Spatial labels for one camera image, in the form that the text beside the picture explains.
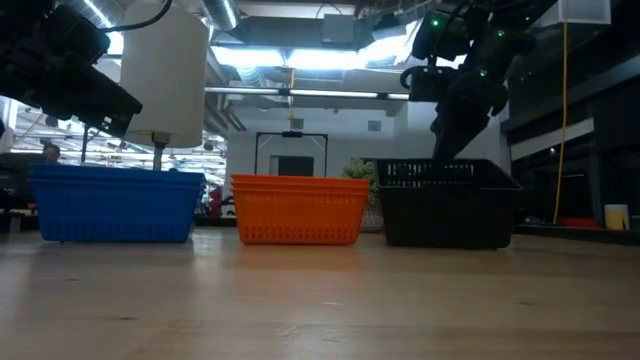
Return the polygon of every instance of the plastic basket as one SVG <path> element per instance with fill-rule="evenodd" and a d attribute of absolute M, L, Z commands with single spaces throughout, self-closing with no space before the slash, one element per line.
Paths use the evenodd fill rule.
<path fill-rule="evenodd" d="M 238 231 L 245 244 L 352 245 L 358 240 L 367 180 L 232 177 Z M 260 178 L 267 178 L 264 184 Z"/>
<path fill-rule="evenodd" d="M 376 162 L 387 243 L 392 246 L 509 246 L 522 188 L 489 160 Z"/>
<path fill-rule="evenodd" d="M 34 165 L 45 240 L 185 242 L 203 174 Z"/>

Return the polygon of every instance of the blue basket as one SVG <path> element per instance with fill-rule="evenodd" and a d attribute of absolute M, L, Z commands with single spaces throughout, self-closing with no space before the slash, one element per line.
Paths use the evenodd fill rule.
<path fill-rule="evenodd" d="M 186 242 L 204 175 L 38 164 L 30 181 L 45 240 Z"/>

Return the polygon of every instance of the black basket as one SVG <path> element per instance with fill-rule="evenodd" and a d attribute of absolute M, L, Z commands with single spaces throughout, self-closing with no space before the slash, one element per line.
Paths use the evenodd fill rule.
<path fill-rule="evenodd" d="M 491 161 L 381 159 L 376 172 L 389 245 L 509 246 L 522 188 Z"/>

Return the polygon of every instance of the table surface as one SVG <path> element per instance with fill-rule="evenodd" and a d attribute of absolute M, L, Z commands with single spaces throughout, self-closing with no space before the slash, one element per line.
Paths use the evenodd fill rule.
<path fill-rule="evenodd" d="M 640 248 L 0 239 L 0 358 L 639 359 Z"/>

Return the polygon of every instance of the potted plant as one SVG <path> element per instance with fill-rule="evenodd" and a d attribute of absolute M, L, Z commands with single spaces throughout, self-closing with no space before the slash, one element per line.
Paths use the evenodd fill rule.
<path fill-rule="evenodd" d="M 378 187 L 376 183 L 376 169 L 372 161 L 353 159 L 351 164 L 342 170 L 344 177 L 349 179 L 369 180 L 369 205 L 362 216 L 362 232 L 378 232 L 382 230 L 382 212 L 378 202 Z"/>

